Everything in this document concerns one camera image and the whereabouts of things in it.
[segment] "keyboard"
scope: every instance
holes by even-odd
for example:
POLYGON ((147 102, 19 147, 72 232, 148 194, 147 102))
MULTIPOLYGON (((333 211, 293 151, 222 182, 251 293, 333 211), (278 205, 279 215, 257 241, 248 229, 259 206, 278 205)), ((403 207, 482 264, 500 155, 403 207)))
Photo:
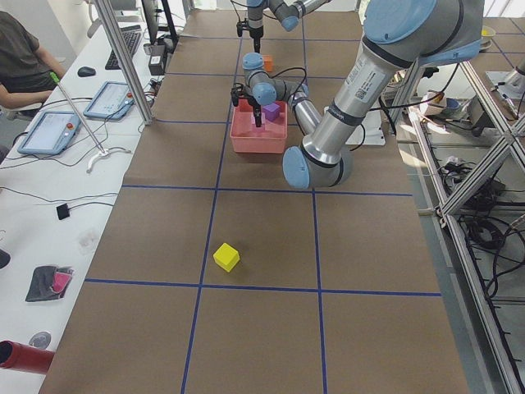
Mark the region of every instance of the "keyboard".
MULTIPOLYGON (((135 55, 135 52, 137 52, 137 48, 140 44, 140 39, 142 37, 142 33, 140 31, 122 31, 122 37, 124 37, 124 42, 126 42, 126 47, 128 48, 128 51, 130 52, 130 55, 133 57, 135 55)), ((115 53, 112 51, 109 55, 109 58, 106 62, 106 66, 104 67, 106 70, 120 70, 120 66, 118 65, 118 60, 116 59, 115 53)))

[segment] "red plastic box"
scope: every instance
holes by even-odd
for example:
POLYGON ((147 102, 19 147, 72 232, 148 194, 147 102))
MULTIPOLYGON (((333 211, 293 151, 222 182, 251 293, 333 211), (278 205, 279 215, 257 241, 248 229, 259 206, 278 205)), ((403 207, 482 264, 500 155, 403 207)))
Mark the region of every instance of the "red plastic box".
POLYGON ((230 138, 233 150, 237 153, 283 153, 286 147, 288 130, 287 105, 276 101, 281 107, 281 114, 275 121, 266 121, 264 129, 252 131, 253 110, 245 99, 239 100, 234 107, 231 121, 230 138))

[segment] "person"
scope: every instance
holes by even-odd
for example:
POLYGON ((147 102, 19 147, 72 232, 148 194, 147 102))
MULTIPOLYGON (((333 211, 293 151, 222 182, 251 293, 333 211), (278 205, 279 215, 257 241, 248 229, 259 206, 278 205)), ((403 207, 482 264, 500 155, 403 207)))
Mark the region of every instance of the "person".
POLYGON ((19 21, 0 11, 0 105, 13 109, 43 103, 56 86, 51 71, 59 78, 66 73, 19 21))

